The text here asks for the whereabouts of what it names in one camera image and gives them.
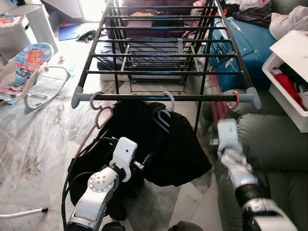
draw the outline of pile of clothes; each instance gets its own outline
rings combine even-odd
[[[308,31],[308,7],[297,6],[288,15],[272,13],[269,30],[276,40],[291,30]]]
[[[308,7],[297,6],[288,15],[271,12],[270,0],[221,0],[226,17],[269,28],[279,40],[291,30],[308,31]]]
[[[304,111],[308,111],[308,83],[288,64],[273,68],[272,73]]]

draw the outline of blue suitcase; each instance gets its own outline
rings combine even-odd
[[[257,89],[268,89],[270,81],[262,71],[262,65],[271,55],[269,47],[276,42],[267,28],[241,22],[233,18],[227,19],[236,44],[241,52],[250,78]],[[221,19],[215,20],[214,26],[223,26]],[[213,39],[228,39],[225,30],[214,30]],[[211,53],[232,52],[230,43],[214,42]],[[238,71],[235,58],[226,60],[225,57],[210,58],[210,64],[216,71]],[[218,78],[222,92],[231,89],[244,89],[245,85],[240,76],[221,75]]]

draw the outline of marble floor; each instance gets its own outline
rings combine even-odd
[[[85,29],[95,28],[89,24]],[[76,109],[70,105],[90,44],[74,40],[58,42],[61,53],[50,64],[64,66],[72,77],[60,94],[45,107],[23,115],[22,101],[15,105],[0,103],[0,214],[48,207],[46,214],[14,220],[0,220],[0,231],[61,231],[62,187],[71,158],[93,125],[96,112],[88,102]],[[65,57],[59,62],[59,55]],[[85,92],[102,90],[115,93],[114,82],[88,77]],[[149,90],[151,86],[137,86]],[[128,83],[121,82],[121,93],[129,93]],[[100,102],[112,105],[114,102]],[[194,124],[194,103],[179,104],[176,110]],[[128,218],[122,222],[127,231],[165,231],[181,220],[191,221],[204,230],[222,230],[217,185],[212,171],[182,186],[158,187],[145,182],[136,199],[126,199]],[[73,209],[66,200],[66,216]],[[103,224],[110,222],[105,217]]]

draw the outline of clothes drying rack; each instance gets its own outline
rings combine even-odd
[[[255,108],[260,108],[261,103],[256,89],[253,87],[252,81],[248,74],[248,71],[244,65],[239,49],[235,43],[235,39],[227,23],[226,17],[223,13],[223,9],[219,3],[219,0],[207,0],[205,6],[142,6],[142,0],[140,6],[128,7],[120,6],[118,0],[106,0],[106,8],[103,12],[102,19],[99,24],[99,28],[93,40],[92,47],[90,49],[87,61],[82,71],[78,86],[75,89],[72,98],[72,107],[76,108],[80,101],[90,101],[92,94],[83,93],[83,87],[87,80],[88,74],[113,74],[115,76],[115,88],[116,94],[101,94],[97,95],[94,100],[105,101],[120,101],[120,100],[142,100],[142,101],[170,101],[170,98],[165,95],[123,95],[119,93],[118,75],[127,75],[130,84],[138,78],[134,76],[164,76],[168,80],[170,76],[181,76],[181,81],[186,85],[186,80],[189,77],[200,77],[201,88],[199,95],[174,95],[176,101],[196,101],[198,103],[197,115],[195,121],[195,132],[197,131],[199,114],[201,111],[202,101],[226,101],[234,102],[250,102]],[[189,15],[155,15],[155,16],[127,16],[122,15],[121,12],[125,10],[134,9],[136,12],[142,9],[152,10],[166,10],[166,9],[201,9],[200,16]],[[220,18],[223,22],[222,27],[215,27],[214,20]],[[128,21],[168,21],[168,20],[188,20],[198,21],[197,26],[185,27],[185,26],[154,26],[154,27],[128,27],[124,26]],[[110,37],[108,39],[100,39],[102,30],[105,29],[109,32]],[[225,30],[228,39],[212,39],[213,30]],[[126,38],[128,31],[195,31],[194,38],[189,39],[177,39],[177,38]],[[109,42],[112,44],[112,53],[95,53],[98,43]],[[204,53],[198,53],[202,43],[206,43]],[[211,43],[229,43],[233,51],[229,53],[210,53]],[[173,43],[172,51],[155,51],[155,52],[137,52],[132,51],[134,43]],[[112,57],[113,58],[113,70],[90,70],[91,61],[95,57]],[[116,58],[122,57],[123,63],[120,70],[117,69]],[[160,65],[161,61],[145,61],[140,58],[174,58],[175,60],[164,60],[168,65]],[[201,70],[198,66],[197,58],[205,57],[205,65]],[[235,58],[239,66],[237,71],[214,71],[208,67],[209,58],[225,58],[226,60]],[[146,66],[145,63],[151,63],[151,66]],[[236,95],[203,95],[205,79],[207,75],[235,75],[236,77],[243,78],[245,86],[247,88],[246,94],[240,94],[239,99]],[[160,82],[162,79],[152,79],[154,82]]]

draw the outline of white laundry basket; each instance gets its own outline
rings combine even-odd
[[[284,61],[273,53],[264,63],[262,70],[271,80],[270,93],[285,110],[288,116],[295,123],[297,128],[304,133],[308,133],[308,111],[306,112],[284,89],[284,87],[275,79],[272,74],[274,67],[279,67]]]
[[[0,27],[0,54],[6,63],[27,46],[37,43],[27,17],[16,15],[17,19],[13,25]]]
[[[8,11],[7,15],[25,14],[37,41],[50,44],[57,53],[56,40],[44,8],[44,5],[26,4]]]

